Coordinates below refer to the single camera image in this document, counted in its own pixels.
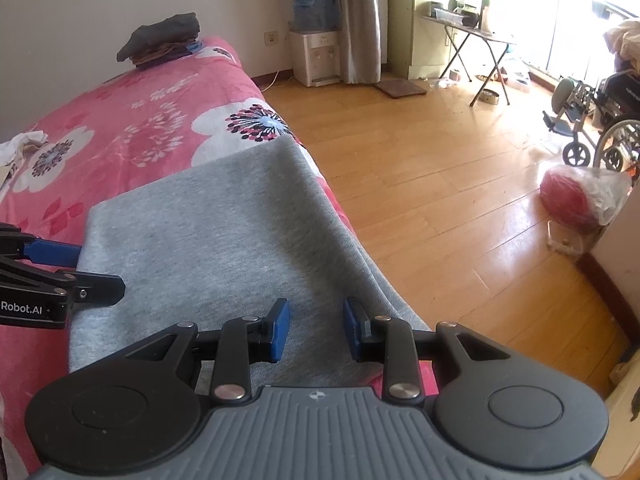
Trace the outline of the grey sweatpants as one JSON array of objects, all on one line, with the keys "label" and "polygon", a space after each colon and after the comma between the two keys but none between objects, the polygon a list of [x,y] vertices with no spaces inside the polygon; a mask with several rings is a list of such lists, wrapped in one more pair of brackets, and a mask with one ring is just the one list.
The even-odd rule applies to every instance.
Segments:
[{"label": "grey sweatpants", "polygon": [[352,360],[344,300],[368,315],[423,321],[393,288],[289,138],[208,162],[93,206],[81,271],[118,275],[111,307],[82,307],[70,322],[70,368],[159,330],[193,322],[218,330],[264,315],[284,298],[292,321],[283,358],[255,364],[255,385],[361,386],[380,369]]}]

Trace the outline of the brown folded clothes in stack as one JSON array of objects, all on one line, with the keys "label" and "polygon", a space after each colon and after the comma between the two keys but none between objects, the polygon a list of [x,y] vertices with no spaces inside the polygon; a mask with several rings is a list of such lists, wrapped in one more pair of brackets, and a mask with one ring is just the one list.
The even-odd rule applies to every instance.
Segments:
[{"label": "brown folded clothes in stack", "polygon": [[161,44],[155,50],[149,50],[130,58],[137,70],[149,70],[171,61],[192,55],[203,47],[201,40],[176,42],[175,44]]}]

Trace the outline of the white garment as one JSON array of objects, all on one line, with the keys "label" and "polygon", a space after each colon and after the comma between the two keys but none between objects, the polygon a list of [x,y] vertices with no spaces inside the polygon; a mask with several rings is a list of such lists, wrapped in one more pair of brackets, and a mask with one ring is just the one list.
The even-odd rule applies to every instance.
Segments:
[{"label": "white garment", "polygon": [[42,130],[22,132],[11,140],[0,144],[0,164],[11,166],[24,157],[30,148],[41,148],[46,144],[48,136]]}]

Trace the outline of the pink floral blanket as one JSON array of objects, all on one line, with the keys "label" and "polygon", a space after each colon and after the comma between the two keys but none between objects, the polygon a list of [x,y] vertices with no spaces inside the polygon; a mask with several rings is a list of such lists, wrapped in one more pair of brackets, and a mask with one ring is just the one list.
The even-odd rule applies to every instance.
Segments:
[{"label": "pink floral blanket", "polygon": [[[1,195],[1,218],[82,248],[93,206],[155,181],[280,138],[296,142],[346,226],[311,154],[219,39],[163,66],[123,74],[40,119],[47,143]],[[70,322],[76,310],[73,310]],[[70,372],[64,330],[1,331],[1,467],[8,479],[38,468],[24,414],[35,393]]]}]

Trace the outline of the pink bag on floor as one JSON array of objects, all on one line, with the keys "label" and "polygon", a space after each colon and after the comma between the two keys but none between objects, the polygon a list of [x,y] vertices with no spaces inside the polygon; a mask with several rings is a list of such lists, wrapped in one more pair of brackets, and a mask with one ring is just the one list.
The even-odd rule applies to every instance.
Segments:
[{"label": "pink bag on floor", "polygon": [[555,166],[541,179],[539,195],[550,216],[582,233],[608,226],[632,188],[629,174],[603,168]]}]

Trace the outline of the brown floor mat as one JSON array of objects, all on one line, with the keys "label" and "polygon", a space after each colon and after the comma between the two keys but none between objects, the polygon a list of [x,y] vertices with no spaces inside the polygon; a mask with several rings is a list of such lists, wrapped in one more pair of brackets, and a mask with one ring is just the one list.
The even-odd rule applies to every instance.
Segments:
[{"label": "brown floor mat", "polygon": [[426,89],[414,84],[410,80],[402,78],[381,80],[374,86],[392,99],[403,99],[409,96],[425,96],[427,94]]}]

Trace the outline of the metal pet bowl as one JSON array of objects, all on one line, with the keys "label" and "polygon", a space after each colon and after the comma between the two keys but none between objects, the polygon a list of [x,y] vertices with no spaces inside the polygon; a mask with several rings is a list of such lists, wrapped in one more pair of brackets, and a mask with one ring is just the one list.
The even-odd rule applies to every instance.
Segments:
[{"label": "metal pet bowl", "polygon": [[500,94],[488,88],[480,90],[477,99],[485,104],[498,105],[500,102]]}]

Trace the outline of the black folded garment on stack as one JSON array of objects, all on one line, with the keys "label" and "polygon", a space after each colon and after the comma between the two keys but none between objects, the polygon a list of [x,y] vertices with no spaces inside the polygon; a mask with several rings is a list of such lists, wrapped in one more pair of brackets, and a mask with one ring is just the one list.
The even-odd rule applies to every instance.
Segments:
[{"label": "black folded garment on stack", "polygon": [[141,25],[116,54],[117,62],[134,58],[165,44],[180,44],[198,38],[201,27],[195,12],[175,14],[163,21]]}]

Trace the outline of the white water dispenser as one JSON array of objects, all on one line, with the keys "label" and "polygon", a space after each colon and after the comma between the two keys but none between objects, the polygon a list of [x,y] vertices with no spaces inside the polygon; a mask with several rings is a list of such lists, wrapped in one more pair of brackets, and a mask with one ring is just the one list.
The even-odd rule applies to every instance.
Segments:
[{"label": "white water dispenser", "polygon": [[290,32],[295,79],[307,88],[338,84],[341,80],[338,32]]}]

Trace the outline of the wheelchair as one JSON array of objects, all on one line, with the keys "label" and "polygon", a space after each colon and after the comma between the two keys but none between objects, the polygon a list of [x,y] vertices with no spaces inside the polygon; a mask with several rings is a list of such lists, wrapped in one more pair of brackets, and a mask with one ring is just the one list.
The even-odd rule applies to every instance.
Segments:
[{"label": "wheelchair", "polygon": [[562,79],[544,113],[548,130],[568,139],[565,165],[604,168],[639,180],[639,74],[624,70],[593,87]]}]

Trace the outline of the blue water bottle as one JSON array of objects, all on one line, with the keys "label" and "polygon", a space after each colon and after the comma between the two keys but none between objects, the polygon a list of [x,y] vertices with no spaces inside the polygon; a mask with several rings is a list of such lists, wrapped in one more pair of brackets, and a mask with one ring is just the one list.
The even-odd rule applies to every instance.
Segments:
[{"label": "blue water bottle", "polygon": [[340,28],[340,0],[293,0],[293,32],[336,32]]}]

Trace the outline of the beige curtain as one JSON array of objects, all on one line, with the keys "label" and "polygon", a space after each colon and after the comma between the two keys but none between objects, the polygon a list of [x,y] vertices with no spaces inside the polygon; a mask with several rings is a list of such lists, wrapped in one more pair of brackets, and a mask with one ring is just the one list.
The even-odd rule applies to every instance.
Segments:
[{"label": "beige curtain", "polygon": [[377,84],[386,63],[387,0],[338,1],[342,81]]}]

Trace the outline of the olive cabinet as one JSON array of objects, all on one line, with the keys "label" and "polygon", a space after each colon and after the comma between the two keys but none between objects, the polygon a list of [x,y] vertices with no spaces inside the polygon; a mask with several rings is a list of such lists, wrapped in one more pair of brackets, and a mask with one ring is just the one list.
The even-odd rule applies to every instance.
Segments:
[{"label": "olive cabinet", "polygon": [[393,74],[409,77],[416,0],[387,0],[387,64]]}]

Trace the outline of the laundry pile on wheelchair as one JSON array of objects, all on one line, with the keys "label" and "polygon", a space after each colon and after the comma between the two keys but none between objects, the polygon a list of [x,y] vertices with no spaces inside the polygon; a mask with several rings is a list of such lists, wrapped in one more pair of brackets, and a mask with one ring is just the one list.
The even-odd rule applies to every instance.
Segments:
[{"label": "laundry pile on wheelchair", "polygon": [[611,53],[625,61],[640,60],[640,20],[628,18],[604,34],[605,44]]}]

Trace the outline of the wall socket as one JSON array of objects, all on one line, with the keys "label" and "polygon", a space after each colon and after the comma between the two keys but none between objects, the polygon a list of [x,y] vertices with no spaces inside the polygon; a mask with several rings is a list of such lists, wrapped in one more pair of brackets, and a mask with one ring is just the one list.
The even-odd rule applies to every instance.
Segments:
[{"label": "wall socket", "polygon": [[279,42],[279,33],[276,30],[264,33],[264,43],[267,47],[275,46]]}]

